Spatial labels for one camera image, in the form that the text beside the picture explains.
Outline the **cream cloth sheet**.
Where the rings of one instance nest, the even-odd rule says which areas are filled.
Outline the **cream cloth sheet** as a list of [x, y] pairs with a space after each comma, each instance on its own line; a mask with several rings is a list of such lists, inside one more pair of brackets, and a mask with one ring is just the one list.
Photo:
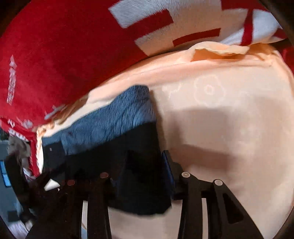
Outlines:
[[44, 139], [147, 85], [161, 149], [199, 179], [221, 179], [264, 238], [293, 208], [293, 47], [195, 44], [144, 60], [110, 78], [38, 129]]

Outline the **grey beige garment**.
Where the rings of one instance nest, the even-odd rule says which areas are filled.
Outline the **grey beige garment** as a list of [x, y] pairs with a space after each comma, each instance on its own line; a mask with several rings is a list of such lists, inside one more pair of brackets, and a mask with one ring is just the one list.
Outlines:
[[29, 169], [30, 145], [16, 136], [8, 138], [8, 154], [15, 154], [17, 163], [24, 169]]

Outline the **red sofa cover white characters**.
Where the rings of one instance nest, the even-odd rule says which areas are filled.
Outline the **red sofa cover white characters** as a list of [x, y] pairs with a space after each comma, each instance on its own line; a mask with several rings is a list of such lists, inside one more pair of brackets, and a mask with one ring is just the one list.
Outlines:
[[137, 63], [283, 36], [257, 1], [31, 1], [1, 36], [1, 125], [35, 146], [38, 128]]

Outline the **black pants with blue stripe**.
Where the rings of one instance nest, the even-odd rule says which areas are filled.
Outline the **black pants with blue stripe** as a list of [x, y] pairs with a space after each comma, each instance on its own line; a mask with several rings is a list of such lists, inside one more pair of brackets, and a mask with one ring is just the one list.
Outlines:
[[110, 177], [109, 207], [138, 215], [171, 205], [156, 116], [147, 86], [135, 85], [109, 105], [42, 139], [43, 171], [62, 168], [62, 182]]

